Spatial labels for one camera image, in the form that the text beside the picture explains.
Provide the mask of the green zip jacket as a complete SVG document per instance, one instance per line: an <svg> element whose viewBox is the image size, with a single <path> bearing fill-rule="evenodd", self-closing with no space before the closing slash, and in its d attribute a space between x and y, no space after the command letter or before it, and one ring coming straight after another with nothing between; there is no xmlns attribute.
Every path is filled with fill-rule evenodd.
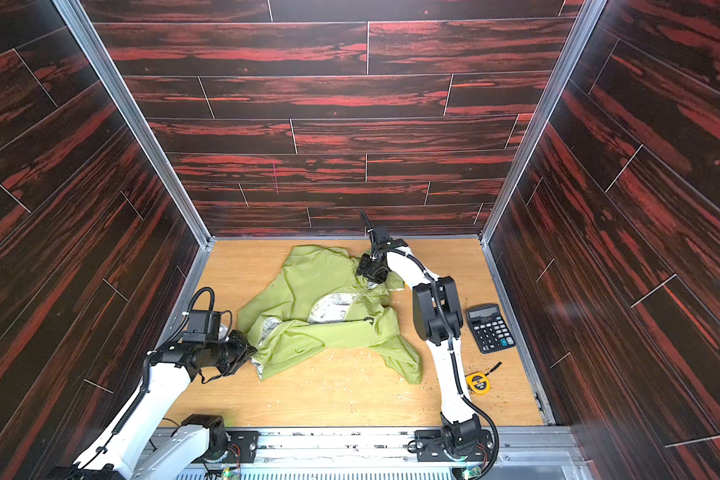
<svg viewBox="0 0 720 480"><path fill-rule="evenodd" d="M358 257L340 247L294 247L276 278L238 312L237 328L256 349L253 364L267 380L325 349L368 348L406 382L421 382L418 351L400 332L391 293L404 288L358 275Z"/></svg>

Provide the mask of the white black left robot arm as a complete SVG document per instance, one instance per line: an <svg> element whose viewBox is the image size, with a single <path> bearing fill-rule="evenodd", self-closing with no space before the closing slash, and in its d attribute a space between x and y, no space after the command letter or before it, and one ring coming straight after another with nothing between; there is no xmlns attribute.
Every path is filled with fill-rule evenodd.
<svg viewBox="0 0 720 480"><path fill-rule="evenodd" d="M245 336L231 331L222 341L166 342L147 354L142 379L105 430L70 467L55 467L48 479L172 479L191 463L240 459L219 415L186 418L165 444L142 452L165 414L202 370L214 367L220 379L233 375L256 353Z"/></svg>

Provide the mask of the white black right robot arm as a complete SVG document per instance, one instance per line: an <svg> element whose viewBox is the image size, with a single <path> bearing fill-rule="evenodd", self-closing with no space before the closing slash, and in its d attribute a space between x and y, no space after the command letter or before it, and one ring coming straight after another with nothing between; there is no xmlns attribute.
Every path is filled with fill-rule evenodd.
<svg viewBox="0 0 720 480"><path fill-rule="evenodd" d="M483 469L493 467L498 429L470 397L461 359L464 320L453 278L429 270L402 240L373 246L361 257L357 273L376 283L394 273L411 288L414 327L431 353L439 382L440 444L455 460L482 451Z"/></svg>

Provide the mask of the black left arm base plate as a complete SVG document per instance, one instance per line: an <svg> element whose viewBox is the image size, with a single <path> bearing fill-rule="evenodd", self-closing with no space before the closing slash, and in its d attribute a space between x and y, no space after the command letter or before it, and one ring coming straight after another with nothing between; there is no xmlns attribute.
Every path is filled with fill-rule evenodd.
<svg viewBox="0 0 720 480"><path fill-rule="evenodd" d="M252 464L258 451L260 432L256 430L214 429L206 451L192 464L221 465Z"/></svg>

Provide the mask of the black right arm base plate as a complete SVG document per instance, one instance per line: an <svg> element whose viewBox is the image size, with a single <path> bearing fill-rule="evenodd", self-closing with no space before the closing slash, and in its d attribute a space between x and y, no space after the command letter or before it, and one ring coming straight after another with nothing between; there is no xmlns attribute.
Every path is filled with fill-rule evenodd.
<svg viewBox="0 0 720 480"><path fill-rule="evenodd" d="M491 433L483 430L475 441L458 442L446 438L439 429L414 432L414 439L406 446L418 462L486 462L494 447Z"/></svg>

